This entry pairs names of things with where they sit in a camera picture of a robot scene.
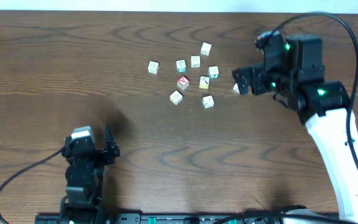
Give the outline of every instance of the wooden table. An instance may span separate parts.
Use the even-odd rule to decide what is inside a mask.
[[[74,128],[91,125],[102,146],[105,124],[121,148],[106,169],[107,207],[157,212],[241,212],[304,204],[337,211],[321,156],[296,113],[271,95],[238,96],[231,70],[262,61],[256,36],[289,14],[0,11],[0,184],[47,157]],[[358,16],[341,16],[358,37]],[[335,21],[311,18],[287,33],[319,34],[326,79],[351,88],[351,40]],[[175,61],[199,55],[175,106]],[[160,62],[149,74],[151,60]],[[221,72],[205,110],[198,88],[208,66]],[[358,125],[358,97],[355,111]],[[57,156],[26,172],[0,196],[11,223],[58,212],[68,164]]]

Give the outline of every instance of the green light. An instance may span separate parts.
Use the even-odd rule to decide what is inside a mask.
[[[291,48],[291,45],[289,43],[285,43],[285,49],[290,50],[290,48]]]
[[[317,92],[319,96],[323,96],[324,94],[326,94],[326,91],[323,89],[317,89]]]

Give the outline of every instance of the brown wooden surface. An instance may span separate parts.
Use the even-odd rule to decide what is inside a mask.
[[[0,184],[57,151],[76,127],[97,140],[110,124],[121,157],[106,169],[107,207],[143,212],[241,212],[304,204],[337,211],[321,156],[297,115],[271,95],[237,96],[231,70],[262,61],[257,34],[288,14],[184,14],[0,11]],[[358,16],[343,16],[358,37]],[[354,51],[334,21],[312,18],[287,32],[324,41],[326,78],[350,90]],[[190,86],[173,105],[175,61],[212,44]],[[160,62],[158,75],[147,72]],[[219,66],[204,110],[198,88],[208,65]],[[358,125],[358,97],[356,102]],[[58,212],[67,163],[57,156],[23,174],[0,196],[11,223]]]

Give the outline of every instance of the block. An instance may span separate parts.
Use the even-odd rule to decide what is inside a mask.
[[[240,94],[239,85],[235,84],[233,90]]]
[[[191,67],[198,68],[201,65],[200,56],[191,56]]]
[[[189,79],[187,79],[186,76],[182,75],[182,76],[178,79],[178,86],[179,86],[179,88],[181,88],[182,90],[185,90],[185,89],[189,86]]]
[[[186,62],[184,60],[177,61],[177,70],[178,72],[186,71]]]
[[[172,103],[174,105],[177,105],[178,103],[181,102],[181,100],[183,99],[183,96],[177,91],[175,90],[170,96],[169,99],[172,101]]]
[[[201,54],[209,56],[209,51],[211,50],[211,47],[211,44],[203,43],[203,46],[201,47]]]
[[[208,89],[209,77],[200,77],[200,88]]]
[[[210,108],[214,106],[214,99],[212,98],[212,96],[206,96],[203,97],[203,105],[204,108]]]
[[[212,66],[208,69],[209,78],[218,78],[219,77],[219,70],[218,66]]]
[[[158,64],[158,62],[150,61],[150,63],[149,63],[149,72],[150,73],[157,74],[159,68],[160,68],[160,65]]]

